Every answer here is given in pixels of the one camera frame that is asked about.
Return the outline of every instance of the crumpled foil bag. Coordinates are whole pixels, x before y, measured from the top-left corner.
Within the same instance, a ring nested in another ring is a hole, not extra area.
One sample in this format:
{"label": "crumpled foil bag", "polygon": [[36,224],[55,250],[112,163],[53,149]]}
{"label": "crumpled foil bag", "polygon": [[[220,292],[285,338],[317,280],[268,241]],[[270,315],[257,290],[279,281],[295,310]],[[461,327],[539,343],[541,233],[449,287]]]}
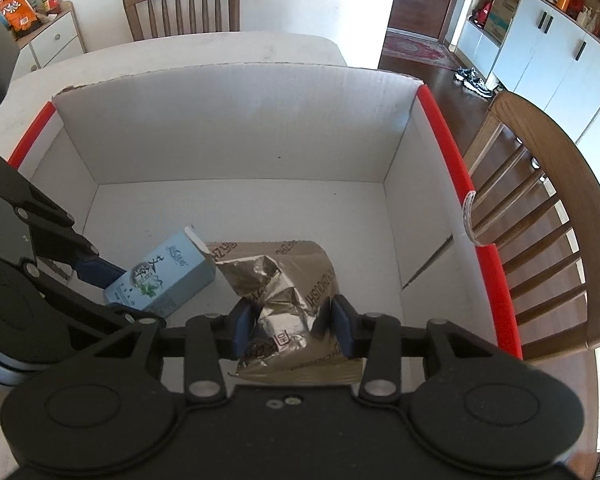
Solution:
{"label": "crumpled foil bag", "polygon": [[333,266],[309,241],[207,244],[236,294],[262,308],[237,377],[277,384],[351,384],[362,361],[342,355],[328,329],[338,294]]}

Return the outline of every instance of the light blue box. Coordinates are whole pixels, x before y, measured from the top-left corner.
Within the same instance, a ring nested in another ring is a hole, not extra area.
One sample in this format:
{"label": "light blue box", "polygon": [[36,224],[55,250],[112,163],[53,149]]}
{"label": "light blue box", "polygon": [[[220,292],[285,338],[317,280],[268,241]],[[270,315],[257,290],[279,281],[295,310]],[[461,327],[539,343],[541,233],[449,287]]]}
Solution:
{"label": "light blue box", "polygon": [[208,249],[186,227],[156,247],[104,291],[107,303],[167,317],[216,276]]}

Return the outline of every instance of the red patterned rug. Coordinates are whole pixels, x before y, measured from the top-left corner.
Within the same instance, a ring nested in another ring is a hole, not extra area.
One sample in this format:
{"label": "red patterned rug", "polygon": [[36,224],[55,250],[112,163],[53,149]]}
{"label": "red patterned rug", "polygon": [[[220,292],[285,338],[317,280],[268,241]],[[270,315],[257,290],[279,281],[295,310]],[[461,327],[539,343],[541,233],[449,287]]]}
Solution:
{"label": "red patterned rug", "polygon": [[457,70],[460,65],[442,43],[420,40],[396,32],[387,32],[382,47],[383,56],[401,57],[419,63]]}

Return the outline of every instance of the pair of shoes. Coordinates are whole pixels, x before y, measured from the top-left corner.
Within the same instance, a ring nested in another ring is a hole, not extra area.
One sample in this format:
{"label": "pair of shoes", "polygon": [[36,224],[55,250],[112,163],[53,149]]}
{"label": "pair of shoes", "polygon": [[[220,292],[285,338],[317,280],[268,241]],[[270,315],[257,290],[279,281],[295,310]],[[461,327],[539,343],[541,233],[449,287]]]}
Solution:
{"label": "pair of shoes", "polygon": [[491,99],[494,96],[493,91],[487,88],[487,85],[485,85],[481,77],[476,76],[467,78],[464,80],[463,84],[469,90],[473,90],[474,92],[476,92],[479,96],[485,97],[487,99]]}
{"label": "pair of shoes", "polygon": [[454,74],[456,80],[464,81],[465,79],[471,79],[477,76],[475,68],[459,68]]}

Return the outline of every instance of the chair backrest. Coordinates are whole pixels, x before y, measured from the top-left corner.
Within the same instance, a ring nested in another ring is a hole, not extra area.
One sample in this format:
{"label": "chair backrest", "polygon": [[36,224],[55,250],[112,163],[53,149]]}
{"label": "chair backrest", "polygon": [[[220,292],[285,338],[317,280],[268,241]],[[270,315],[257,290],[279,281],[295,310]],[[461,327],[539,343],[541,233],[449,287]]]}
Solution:
{"label": "chair backrest", "polygon": [[[221,0],[215,0],[214,4],[214,30],[210,30],[210,19],[209,19],[209,4],[208,0],[202,0],[202,4],[196,12],[195,0],[184,0],[188,13],[189,20],[187,23],[187,30],[183,19],[182,12],[182,1],[174,0],[175,6],[175,25],[176,33],[179,34],[195,34],[197,32],[221,32],[222,31],[222,9]],[[149,27],[151,30],[151,37],[158,38],[158,24],[155,19],[154,0],[122,0],[122,4],[125,7],[126,19],[129,22],[129,28],[131,29],[131,35],[134,41],[144,40],[144,34],[142,33],[142,25],[140,23],[140,17],[138,15],[138,4],[145,3],[147,5]],[[160,0],[160,9],[162,13],[162,31],[165,36],[171,36],[171,20],[169,16],[169,0]],[[228,0],[228,17],[229,17],[229,31],[240,30],[240,0]]]}
{"label": "chair backrest", "polygon": [[496,240],[480,241],[482,243],[494,242],[498,250],[501,250],[538,222],[554,206],[559,206],[558,201],[560,201],[568,220],[526,250],[506,261],[503,264],[504,270],[507,274],[514,272],[547,250],[571,230],[575,235],[578,250],[571,251],[572,254],[561,261],[511,288],[511,298],[516,300],[523,294],[534,290],[579,260],[582,260],[584,268],[584,283],[520,312],[516,316],[516,322],[519,326],[528,323],[581,296],[586,297],[587,320],[523,345],[524,358],[525,360],[539,360],[596,348],[600,346],[600,184],[576,145],[560,126],[535,105],[519,95],[506,91],[499,93],[494,98],[482,126],[464,154],[464,162],[469,174],[473,174],[504,126],[522,141],[522,145],[478,190],[474,207],[484,201],[497,182],[523,156],[531,154],[537,160],[540,168],[533,171],[496,207],[474,224],[475,235],[484,234],[510,209],[513,203],[528,193],[543,176],[546,176],[556,191],[554,195],[549,196],[544,203],[529,212]]}

